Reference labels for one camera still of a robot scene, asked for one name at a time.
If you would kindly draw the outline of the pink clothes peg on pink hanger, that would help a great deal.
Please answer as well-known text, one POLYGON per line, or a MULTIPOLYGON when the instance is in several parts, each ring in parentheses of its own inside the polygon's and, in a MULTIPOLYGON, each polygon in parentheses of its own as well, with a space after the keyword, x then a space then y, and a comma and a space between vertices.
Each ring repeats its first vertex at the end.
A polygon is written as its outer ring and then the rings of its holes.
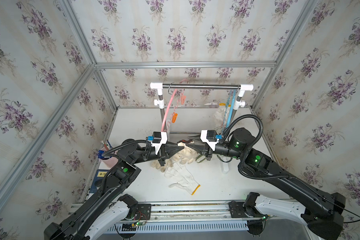
POLYGON ((182 94, 180 95, 180 103, 181 103, 181 105, 184 105, 185 99, 186 99, 186 96, 182 93, 182 94))

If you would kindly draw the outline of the orange clothes peg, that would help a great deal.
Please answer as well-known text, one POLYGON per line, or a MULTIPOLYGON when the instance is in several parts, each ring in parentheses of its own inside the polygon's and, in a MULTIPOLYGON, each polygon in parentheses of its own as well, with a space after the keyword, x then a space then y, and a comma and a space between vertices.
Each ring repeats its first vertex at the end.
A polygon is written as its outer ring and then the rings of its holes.
POLYGON ((178 114, 177 113, 173 113, 172 114, 172 123, 175 123, 177 120, 178 114))

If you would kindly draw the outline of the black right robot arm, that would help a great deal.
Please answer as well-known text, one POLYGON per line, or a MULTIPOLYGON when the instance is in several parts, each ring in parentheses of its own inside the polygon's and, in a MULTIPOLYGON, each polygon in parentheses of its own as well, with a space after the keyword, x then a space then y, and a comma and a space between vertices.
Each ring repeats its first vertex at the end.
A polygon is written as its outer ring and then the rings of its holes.
POLYGON ((346 210, 346 198, 340 193, 327 193, 289 173, 270 156, 254 149, 261 139, 263 123, 252 114, 239 116, 221 134, 215 130, 203 130, 191 136, 188 147, 204 155, 208 160, 213 155, 237 159, 238 172, 251 180, 269 183, 295 202, 274 200, 259 193, 250 192, 244 202, 231 201, 232 218, 246 215, 251 220, 248 232, 260 235, 270 215, 289 219, 306 226, 324 240, 340 237, 346 221, 342 213, 346 210))

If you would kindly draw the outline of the blue book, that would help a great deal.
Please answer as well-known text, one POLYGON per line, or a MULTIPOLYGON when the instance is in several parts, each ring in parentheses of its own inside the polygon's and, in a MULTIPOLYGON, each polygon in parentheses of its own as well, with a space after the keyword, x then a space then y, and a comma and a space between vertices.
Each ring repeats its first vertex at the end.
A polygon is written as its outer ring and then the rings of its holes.
POLYGON ((89 194, 94 194, 101 186, 103 178, 109 170, 98 169, 93 178, 91 187, 89 189, 89 194))

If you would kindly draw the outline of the beige knit glove red cuff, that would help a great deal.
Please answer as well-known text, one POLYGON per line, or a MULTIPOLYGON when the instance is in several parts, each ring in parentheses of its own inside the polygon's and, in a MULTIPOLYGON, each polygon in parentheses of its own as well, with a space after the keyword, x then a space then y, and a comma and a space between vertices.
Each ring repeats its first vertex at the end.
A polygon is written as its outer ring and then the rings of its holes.
POLYGON ((152 161, 150 166, 156 170, 160 170, 162 173, 166 172, 167 169, 174 166, 174 155, 171 155, 169 159, 158 159, 152 161))

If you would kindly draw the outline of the white glove with grey strap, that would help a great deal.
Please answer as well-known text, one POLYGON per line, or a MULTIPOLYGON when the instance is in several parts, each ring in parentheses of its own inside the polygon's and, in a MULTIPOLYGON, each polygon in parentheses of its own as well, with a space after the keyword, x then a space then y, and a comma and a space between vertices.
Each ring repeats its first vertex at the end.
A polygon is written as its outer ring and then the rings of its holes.
POLYGON ((198 163, 198 164, 200 164, 200 163, 202 163, 203 161, 205 161, 206 159, 207 159, 207 158, 206 158, 205 156, 199 155, 199 156, 196 157, 195 162, 198 163))

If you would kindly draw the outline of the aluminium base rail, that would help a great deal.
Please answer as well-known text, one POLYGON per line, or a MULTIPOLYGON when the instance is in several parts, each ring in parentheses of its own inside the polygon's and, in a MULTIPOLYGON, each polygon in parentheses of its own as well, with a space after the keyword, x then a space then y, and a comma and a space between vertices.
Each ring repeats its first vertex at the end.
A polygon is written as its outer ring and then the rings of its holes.
MULTIPOLYGON (((249 214, 242 213, 243 206, 239 201, 232 204, 229 201, 150 202, 149 204, 151 222, 255 219, 249 214)), ((255 209, 261 215, 268 215, 270 218, 306 224, 301 217, 306 208, 296 201, 260 196, 256 199, 255 209)))

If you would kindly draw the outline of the pink pen cup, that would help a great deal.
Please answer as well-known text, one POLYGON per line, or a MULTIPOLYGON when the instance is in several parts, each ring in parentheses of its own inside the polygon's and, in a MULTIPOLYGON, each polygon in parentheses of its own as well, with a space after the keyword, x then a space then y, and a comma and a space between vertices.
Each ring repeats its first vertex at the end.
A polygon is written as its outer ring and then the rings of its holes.
POLYGON ((101 166, 106 166, 107 168, 112 168, 118 163, 118 159, 115 157, 102 157, 102 154, 104 153, 104 149, 101 149, 98 151, 98 159, 101 164, 101 166))

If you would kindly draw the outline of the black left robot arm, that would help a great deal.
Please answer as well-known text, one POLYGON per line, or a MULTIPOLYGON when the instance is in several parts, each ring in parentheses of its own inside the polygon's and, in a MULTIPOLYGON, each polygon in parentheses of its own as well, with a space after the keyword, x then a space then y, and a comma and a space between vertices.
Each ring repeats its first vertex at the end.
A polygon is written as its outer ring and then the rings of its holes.
POLYGON ((164 165, 183 146, 162 144, 159 150, 146 140, 125 140, 120 146, 102 154, 115 157, 118 162, 106 173, 97 191, 61 223, 51 223, 44 230, 46 240, 96 240, 116 222, 132 219, 138 210, 138 201, 123 192, 138 177, 136 165, 159 161, 164 165))

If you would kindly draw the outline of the blue wavy hanger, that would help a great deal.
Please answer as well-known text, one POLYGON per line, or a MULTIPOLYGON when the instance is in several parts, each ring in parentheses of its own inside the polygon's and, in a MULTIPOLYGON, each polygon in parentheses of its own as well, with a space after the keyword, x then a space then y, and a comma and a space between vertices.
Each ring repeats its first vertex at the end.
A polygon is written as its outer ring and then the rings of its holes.
POLYGON ((233 107, 234 107, 236 95, 237 95, 237 90, 233 90, 232 94, 230 95, 231 96, 231 104, 230 104, 230 108, 229 108, 229 114, 228 114, 228 117, 227 117, 227 120, 226 120, 226 125, 222 129, 222 131, 225 131, 225 129, 230 125, 232 115, 233 115, 233 107))

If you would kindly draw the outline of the white knit glove yellow cuff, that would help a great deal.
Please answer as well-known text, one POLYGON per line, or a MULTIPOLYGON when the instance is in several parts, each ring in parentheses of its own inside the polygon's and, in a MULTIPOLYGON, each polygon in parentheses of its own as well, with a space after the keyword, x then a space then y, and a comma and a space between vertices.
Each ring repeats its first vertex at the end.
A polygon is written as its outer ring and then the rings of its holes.
POLYGON ((230 105, 219 104, 216 112, 212 117, 216 128, 222 128, 226 125, 229 112, 230 112, 230 105))

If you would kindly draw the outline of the small circuit board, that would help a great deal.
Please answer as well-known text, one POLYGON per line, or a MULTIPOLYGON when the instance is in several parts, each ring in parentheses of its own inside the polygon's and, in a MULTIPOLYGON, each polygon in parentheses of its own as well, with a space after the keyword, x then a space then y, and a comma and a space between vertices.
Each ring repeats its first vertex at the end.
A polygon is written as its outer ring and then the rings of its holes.
POLYGON ((146 223, 147 223, 147 221, 130 223, 130 224, 122 224, 121 230, 122 230, 122 232, 136 232, 139 227, 144 226, 146 223))

